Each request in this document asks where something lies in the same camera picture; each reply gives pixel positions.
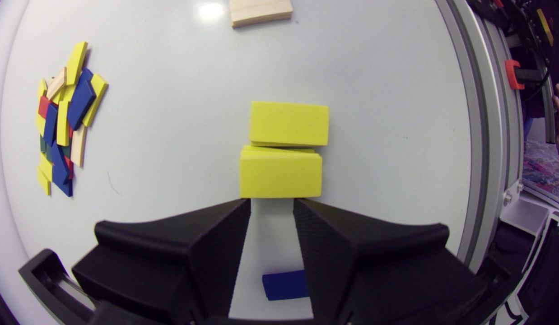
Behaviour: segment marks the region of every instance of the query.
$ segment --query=red clamp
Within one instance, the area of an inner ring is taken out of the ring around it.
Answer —
[[[510,87],[514,90],[522,90],[525,88],[525,84],[519,83],[517,80],[517,74],[514,72],[515,66],[517,68],[521,67],[521,64],[515,60],[506,60],[504,62],[504,66],[506,68],[506,76],[508,77],[508,83]]]
[[[504,5],[502,4],[501,0],[492,0],[492,2],[494,2],[494,4],[496,5],[496,8],[498,8],[498,9],[504,8]]]

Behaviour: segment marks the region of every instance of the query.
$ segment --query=black plastic part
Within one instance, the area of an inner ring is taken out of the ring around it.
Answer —
[[[537,84],[542,80],[542,72],[540,70],[521,69],[515,66],[514,74],[519,83]]]
[[[305,199],[294,216],[316,319],[448,324],[484,292],[444,248],[442,224],[394,224]]]
[[[61,323],[84,325],[90,319],[92,311],[58,286],[67,272],[54,251],[44,249],[19,269],[19,274]]]
[[[86,294],[163,323],[228,316],[249,200],[145,223],[99,222],[73,267]]]

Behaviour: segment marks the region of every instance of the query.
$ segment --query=red wooden block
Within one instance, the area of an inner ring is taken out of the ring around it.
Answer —
[[[38,101],[38,114],[43,117],[43,119],[47,119],[47,109],[49,108],[49,99],[45,96],[41,96],[41,99]]]
[[[73,161],[65,157],[65,162],[67,163],[67,167],[69,167],[69,179],[73,179]]]

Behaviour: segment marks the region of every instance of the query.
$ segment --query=black cable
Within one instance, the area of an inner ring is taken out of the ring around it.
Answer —
[[[508,304],[508,301],[506,301],[504,303],[504,308],[506,308],[506,312],[508,313],[508,317],[514,319],[514,320],[521,320],[522,316],[521,315],[515,315],[512,310],[510,309],[510,305]]]

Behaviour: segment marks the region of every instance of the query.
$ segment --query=green wooden block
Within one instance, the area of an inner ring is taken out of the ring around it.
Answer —
[[[49,161],[49,163],[53,162],[53,157],[51,156],[51,146],[46,147],[45,156],[47,157],[47,160]]]
[[[42,136],[38,136],[41,142],[41,152],[45,152],[47,150],[47,142]]]
[[[73,138],[69,139],[69,145],[62,147],[63,148],[63,154],[65,155],[65,157],[71,159],[71,144],[73,142]]]

